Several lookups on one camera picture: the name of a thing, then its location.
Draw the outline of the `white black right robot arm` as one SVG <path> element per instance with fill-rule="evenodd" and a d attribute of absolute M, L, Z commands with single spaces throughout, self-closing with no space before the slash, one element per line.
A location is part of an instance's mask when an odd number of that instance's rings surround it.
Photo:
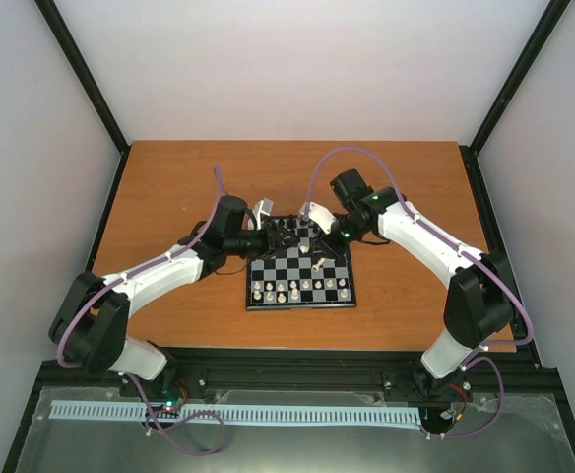
<path fill-rule="evenodd" d="M 516 314 L 514 278 L 504 253 L 485 253 L 426 219 L 393 187 L 375 191 L 356 169 L 330 183 L 344 211 L 306 201 L 299 214 L 319 230 L 310 243 L 313 262 L 337 259 L 349 245 L 373 234 L 392 242 L 426 267 L 447 291 L 444 328 L 420 357 L 409 382 L 423 397 L 437 390 L 470 356 L 508 326 Z"/>

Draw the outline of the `black silver chess board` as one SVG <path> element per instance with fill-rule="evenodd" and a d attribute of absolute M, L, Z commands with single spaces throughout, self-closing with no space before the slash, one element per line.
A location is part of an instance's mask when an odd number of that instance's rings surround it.
<path fill-rule="evenodd" d="M 246 309 L 271 310 L 291 308 L 353 308 L 357 306 L 351 266 L 351 255 L 347 252 L 335 260 L 326 260 L 318 271 L 312 270 L 314 261 L 304 252 L 311 240 L 318 236 L 320 230 L 313 223 L 306 223 L 295 216 L 272 216 L 268 221 L 278 221 L 287 229 L 294 230 L 300 237 L 298 246 L 278 253 L 274 257 L 254 259 L 248 262 L 246 271 Z M 259 281 L 260 291 L 253 289 L 253 284 Z M 290 298 L 291 281 L 296 281 L 300 291 L 300 300 Z M 274 300 L 266 301 L 266 283 L 273 283 Z M 277 291 L 277 283 L 283 282 L 285 290 Z M 350 297 L 341 298 L 341 290 L 347 289 Z M 286 301 L 279 304 L 278 293 L 284 293 Z"/>

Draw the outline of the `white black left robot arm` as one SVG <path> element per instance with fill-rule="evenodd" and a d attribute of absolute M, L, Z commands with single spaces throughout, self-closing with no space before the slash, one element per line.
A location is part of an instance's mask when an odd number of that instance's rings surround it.
<path fill-rule="evenodd" d="M 295 232 L 256 216 L 241 198 L 224 195 L 206 221 L 165 253 L 104 277 L 78 275 L 49 328 L 56 360 L 91 375 L 134 375 L 153 395 L 166 396 L 176 387 L 177 372 L 161 349 L 128 335 L 129 319 L 169 292 L 216 273 L 231 256 L 271 257 L 298 244 Z"/>

